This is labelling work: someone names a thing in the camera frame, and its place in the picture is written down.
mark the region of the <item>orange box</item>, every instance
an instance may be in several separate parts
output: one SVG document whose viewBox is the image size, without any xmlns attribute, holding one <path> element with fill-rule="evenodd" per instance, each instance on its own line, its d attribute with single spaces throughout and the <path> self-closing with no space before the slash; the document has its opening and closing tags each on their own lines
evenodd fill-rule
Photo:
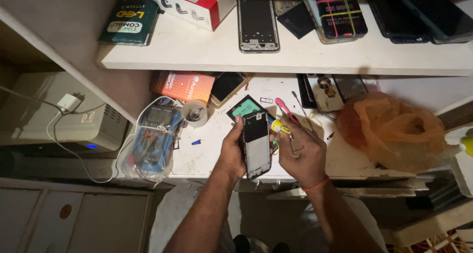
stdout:
<svg viewBox="0 0 473 253">
<path fill-rule="evenodd" d="M 192 71 L 161 71 L 153 80 L 151 91 L 174 99 L 201 100 L 205 105 L 210 98 L 215 78 Z"/>
</svg>

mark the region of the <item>orange wrist thread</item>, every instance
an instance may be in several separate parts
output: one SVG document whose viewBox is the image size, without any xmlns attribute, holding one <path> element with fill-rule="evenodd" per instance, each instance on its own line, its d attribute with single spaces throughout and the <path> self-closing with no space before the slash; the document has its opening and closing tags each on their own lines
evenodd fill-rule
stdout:
<svg viewBox="0 0 473 253">
<path fill-rule="evenodd" d="M 316 186 L 313 186 L 311 188 L 301 188 L 302 190 L 304 190 L 304 192 L 308 192 L 308 191 L 312 191 L 312 190 L 315 190 L 315 189 L 318 189 L 318 188 L 321 188 L 323 187 L 324 185 L 326 185 L 328 182 L 330 181 L 330 177 L 328 177 L 328 175 L 325 176 L 325 179 L 322 181 L 322 183 L 316 185 Z"/>
</svg>

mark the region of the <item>red and white box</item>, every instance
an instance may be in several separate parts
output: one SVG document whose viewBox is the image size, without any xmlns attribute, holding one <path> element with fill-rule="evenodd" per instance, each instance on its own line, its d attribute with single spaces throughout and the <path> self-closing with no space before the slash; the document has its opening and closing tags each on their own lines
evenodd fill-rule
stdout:
<svg viewBox="0 0 473 253">
<path fill-rule="evenodd" d="M 237 0 L 155 0 L 159 8 L 211 31 L 237 4 Z"/>
</svg>

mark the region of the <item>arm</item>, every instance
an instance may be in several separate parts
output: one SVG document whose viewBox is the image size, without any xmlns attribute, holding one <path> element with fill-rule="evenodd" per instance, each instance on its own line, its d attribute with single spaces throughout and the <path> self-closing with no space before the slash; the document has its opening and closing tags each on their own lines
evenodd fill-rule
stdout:
<svg viewBox="0 0 473 253">
<path fill-rule="evenodd" d="M 312 188 L 322 183 L 326 178 L 327 145 L 315 132 L 309 132 L 284 119 L 281 121 L 291 130 L 294 141 L 301 147 L 293 151 L 289 136 L 279 132 L 279 163 L 282 168 L 298 180 L 303 188 Z M 306 191 L 306 194 L 314 206 L 330 252 L 383 252 L 331 182 Z"/>
<path fill-rule="evenodd" d="M 242 130 L 243 121 L 237 116 L 207 183 L 163 252 L 216 251 L 233 188 L 246 173 L 238 147 Z"/>
</svg>

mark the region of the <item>white workbench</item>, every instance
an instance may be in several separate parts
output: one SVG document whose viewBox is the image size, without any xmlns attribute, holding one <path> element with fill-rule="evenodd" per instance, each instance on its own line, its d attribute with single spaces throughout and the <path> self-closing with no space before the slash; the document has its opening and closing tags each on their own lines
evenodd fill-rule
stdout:
<svg viewBox="0 0 473 253">
<path fill-rule="evenodd" d="M 366 0 L 358 1 L 368 33 L 355 42 L 324 45 L 315 31 L 298 40 L 277 22 L 281 42 L 279 53 L 242 54 L 238 50 L 235 7 L 215 32 L 173 15 L 161 14 L 149 46 L 105 46 L 99 51 L 98 61 L 106 68 L 118 69 L 473 75 L 473 42 L 393 44 L 381 35 Z M 473 16 L 473 0 L 457 4 Z"/>
<path fill-rule="evenodd" d="M 248 90 L 242 88 L 235 96 L 214 112 L 210 106 L 209 121 L 200 128 L 186 127 L 179 141 L 180 148 L 173 152 L 173 168 L 169 179 L 208 178 L 219 155 L 223 138 L 232 128 L 233 121 L 226 114 L 246 95 L 250 95 L 259 104 L 266 108 L 270 114 L 279 118 L 281 111 L 276 104 L 260 102 L 260 98 L 282 99 L 291 112 L 302 123 L 304 114 L 301 111 L 291 91 L 299 96 L 299 86 L 295 74 L 267 74 L 258 73 L 249 85 Z M 319 137 L 327 142 L 326 172 L 332 179 L 366 179 L 369 177 L 414 177 L 414 174 L 375 169 L 375 165 L 368 160 L 364 153 L 348 145 L 337 131 L 335 123 L 317 113 L 316 110 L 305 109 L 307 115 L 311 112 L 323 123 L 323 129 L 316 129 Z M 326 140 L 328 135 L 335 132 L 333 138 Z M 202 143 L 192 146 L 191 143 L 201 139 Z M 276 182 L 277 180 L 290 181 L 293 178 L 279 165 L 279 155 L 272 157 L 271 170 L 260 176 L 260 180 Z"/>
</svg>

